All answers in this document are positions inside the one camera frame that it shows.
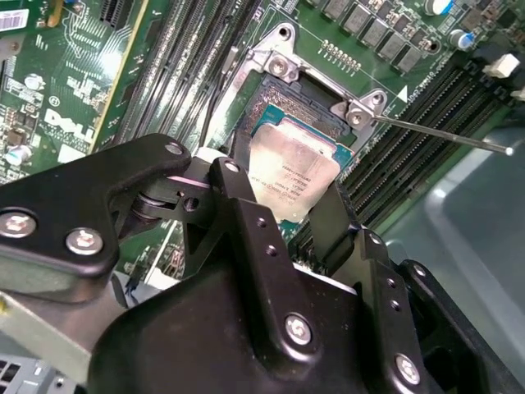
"black plastic mount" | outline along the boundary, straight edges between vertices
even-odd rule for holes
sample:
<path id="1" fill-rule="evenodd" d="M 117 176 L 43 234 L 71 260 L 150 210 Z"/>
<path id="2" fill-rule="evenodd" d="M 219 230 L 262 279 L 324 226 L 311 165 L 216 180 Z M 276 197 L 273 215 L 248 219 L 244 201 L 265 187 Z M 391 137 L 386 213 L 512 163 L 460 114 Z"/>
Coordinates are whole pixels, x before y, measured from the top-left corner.
<path id="1" fill-rule="evenodd" d="M 118 259 L 115 226 L 141 184 L 181 175 L 190 161 L 173 139 L 149 135 L 2 186 L 0 214 L 26 213 L 36 229 L 21 238 L 0 236 L 0 288 L 63 302 L 98 296 Z M 79 228 L 102 237 L 97 254 L 67 249 L 66 237 Z"/>

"black bracket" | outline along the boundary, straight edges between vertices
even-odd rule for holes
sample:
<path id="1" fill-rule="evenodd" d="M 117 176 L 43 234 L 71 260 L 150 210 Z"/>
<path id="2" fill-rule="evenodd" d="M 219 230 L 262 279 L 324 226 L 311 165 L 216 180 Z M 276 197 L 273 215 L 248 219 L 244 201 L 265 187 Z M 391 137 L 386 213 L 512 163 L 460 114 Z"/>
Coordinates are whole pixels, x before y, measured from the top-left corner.
<path id="1" fill-rule="evenodd" d="M 383 240 L 359 225 L 345 189 L 336 183 L 309 219 L 314 249 L 326 272 L 360 296 L 360 357 L 368 388 L 381 393 L 428 392 L 407 291 Z"/>
<path id="2" fill-rule="evenodd" d="M 190 161 L 170 137 L 148 135 L 2 186 L 0 215 L 22 213 L 35 229 L 0 236 L 0 288 L 65 302 L 99 295 L 118 259 L 115 225 L 123 223 L 141 184 L 182 175 Z M 119 198 L 126 194 L 132 194 L 124 199 L 127 208 Z M 66 247 L 68 235 L 82 229 L 102 242 L 100 251 L 77 254 Z"/>

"white connector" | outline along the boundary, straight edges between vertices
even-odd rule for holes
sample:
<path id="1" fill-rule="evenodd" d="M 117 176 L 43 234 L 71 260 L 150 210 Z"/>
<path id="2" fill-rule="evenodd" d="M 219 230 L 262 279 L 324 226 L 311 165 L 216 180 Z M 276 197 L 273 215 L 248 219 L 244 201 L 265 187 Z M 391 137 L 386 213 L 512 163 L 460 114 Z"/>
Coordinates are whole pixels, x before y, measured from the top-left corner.
<path id="1" fill-rule="evenodd" d="M 483 72 L 494 78 L 509 78 L 512 71 L 518 66 L 519 60 L 514 55 L 507 53 L 489 66 L 485 66 Z"/>
<path id="2" fill-rule="evenodd" d="M 521 90 L 515 90 L 510 94 L 512 97 L 517 99 L 518 101 L 525 101 L 525 88 Z"/>

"metal plate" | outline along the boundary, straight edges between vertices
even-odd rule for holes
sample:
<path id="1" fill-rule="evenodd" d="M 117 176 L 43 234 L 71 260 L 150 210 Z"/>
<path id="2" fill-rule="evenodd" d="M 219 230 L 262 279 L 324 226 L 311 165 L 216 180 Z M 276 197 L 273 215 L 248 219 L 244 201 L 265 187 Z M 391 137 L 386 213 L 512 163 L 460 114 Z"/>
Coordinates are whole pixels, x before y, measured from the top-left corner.
<path id="1" fill-rule="evenodd" d="M 265 123 L 253 136 L 249 178 L 260 204 L 276 220 L 299 222 L 340 172 L 336 146 L 300 125 Z"/>

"metal socket bracket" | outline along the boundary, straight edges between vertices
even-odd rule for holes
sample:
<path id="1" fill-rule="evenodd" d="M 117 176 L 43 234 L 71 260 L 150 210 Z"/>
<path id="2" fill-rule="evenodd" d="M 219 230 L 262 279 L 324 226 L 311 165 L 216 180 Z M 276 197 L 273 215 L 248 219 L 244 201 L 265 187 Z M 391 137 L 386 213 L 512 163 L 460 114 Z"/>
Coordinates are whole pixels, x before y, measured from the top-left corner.
<path id="1" fill-rule="evenodd" d="M 217 110 L 211 121 L 212 125 L 222 124 L 221 118 L 223 116 L 221 114 L 227 112 L 251 71 L 256 71 L 258 73 L 267 72 L 288 84 L 299 78 L 299 71 L 308 74 L 335 94 L 338 94 L 344 100 L 343 103 L 333 106 L 331 112 L 346 121 L 348 121 L 346 115 L 349 111 L 349 103 L 350 105 L 352 105 L 352 103 L 361 103 L 364 111 L 371 110 L 377 115 L 382 113 L 385 109 L 387 99 L 386 93 L 383 90 L 375 89 L 364 95 L 362 98 L 356 97 L 346 88 L 336 83 L 330 77 L 326 76 L 299 55 L 294 53 L 295 40 L 296 31 L 294 25 L 287 22 L 280 23 L 246 53 L 240 67 L 233 75 L 232 82 L 229 84 L 221 102 L 217 106 Z M 379 98 L 381 102 L 378 105 L 372 104 L 374 98 Z M 349 122 L 349 124 L 355 130 L 359 130 L 359 128 L 355 127 L 351 122 Z M 376 123 L 372 121 L 368 122 L 367 126 L 363 123 L 363 129 L 359 130 L 360 132 L 357 135 L 358 140 L 354 143 L 355 146 L 351 146 L 350 148 L 357 152 L 357 147 L 363 147 L 367 138 L 372 135 L 375 126 Z M 208 138 L 210 139 L 212 135 L 213 133 L 208 133 Z"/>

